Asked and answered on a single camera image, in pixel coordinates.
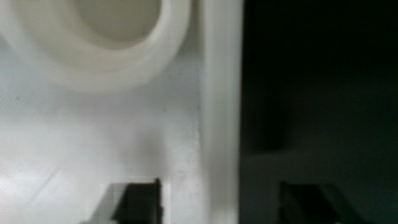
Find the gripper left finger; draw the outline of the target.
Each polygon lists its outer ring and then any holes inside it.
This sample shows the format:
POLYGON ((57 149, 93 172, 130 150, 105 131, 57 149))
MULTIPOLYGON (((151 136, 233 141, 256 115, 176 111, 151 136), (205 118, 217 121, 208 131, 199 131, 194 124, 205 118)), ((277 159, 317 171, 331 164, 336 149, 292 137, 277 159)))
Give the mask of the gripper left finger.
POLYGON ((162 180, 114 183, 80 224, 164 224, 162 180))

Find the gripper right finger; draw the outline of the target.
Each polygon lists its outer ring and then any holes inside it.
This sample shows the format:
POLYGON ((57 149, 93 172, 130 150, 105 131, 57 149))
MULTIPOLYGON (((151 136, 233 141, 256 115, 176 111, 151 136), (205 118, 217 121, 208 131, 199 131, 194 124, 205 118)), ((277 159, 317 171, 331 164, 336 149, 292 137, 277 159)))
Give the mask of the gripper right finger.
POLYGON ((279 224, 363 224, 333 184, 279 184, 279 224))

